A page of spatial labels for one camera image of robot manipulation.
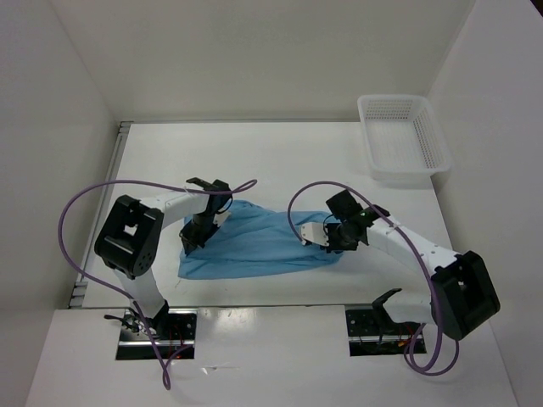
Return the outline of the light blue mesh shorts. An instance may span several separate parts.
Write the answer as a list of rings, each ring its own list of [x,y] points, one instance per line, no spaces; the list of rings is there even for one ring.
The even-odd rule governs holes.
[[[334,265],[341,253],[303,245],[293,234],[285,212],[246,200],[230,207],[216,234],[194,252],[180,253],[177,275],[188,280],[275,276]]]

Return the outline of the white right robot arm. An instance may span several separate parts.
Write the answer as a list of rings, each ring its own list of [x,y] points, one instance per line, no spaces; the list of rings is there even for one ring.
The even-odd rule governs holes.
[[[400,224],[378,205],[364,208],[351,192],[343,190],[326,201],[338,221],[326,226],[327,251],[356,250],[360,244],[377,249],[420,271],[428,284],[429,298],[415,307],[414,316],[393,288],[373,301],[373,326],[391,333],[401,322],[434,324],[448,338],[461,341],[501,310],[501,303],[482,257],[474,251],[460,254],[430,242]]]

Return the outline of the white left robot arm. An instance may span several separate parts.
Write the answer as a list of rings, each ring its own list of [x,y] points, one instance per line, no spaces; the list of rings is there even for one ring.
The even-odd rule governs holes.
[[[189,255],[203,248],[220,229],[229,213],[224,206],[232,199],[227,183],[212,183],[194,177],[188,183],[193,192],[166,192],[137,199],[122,195],[116,199],[94,244],[95,254],[112,269],[131,296],[140,318],[139,328],[157,339],[170,333],[173,322],[169,304],[161,295],[152,264],[161,232],[180,220],[182,252]]]

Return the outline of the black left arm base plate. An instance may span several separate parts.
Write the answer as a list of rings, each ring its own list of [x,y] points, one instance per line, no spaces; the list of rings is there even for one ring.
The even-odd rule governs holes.
[[[157,349],[163,361],[192,360],[195,354],[195,337],[198,311],[196,309],[170,309],[167,328],[160,332],[151,328]],[[155,360],[152,344],[143,323],[133,309],[126,309],[122,317],[106,315],[104,318],[121,323],[116,360]]]

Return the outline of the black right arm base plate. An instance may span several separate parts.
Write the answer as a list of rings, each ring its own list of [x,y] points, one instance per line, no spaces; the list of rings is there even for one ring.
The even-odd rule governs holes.
[[[403,354],[419,327],[415,322],[380,323],[370,305],[346,307],[344,315],[350,357]]]

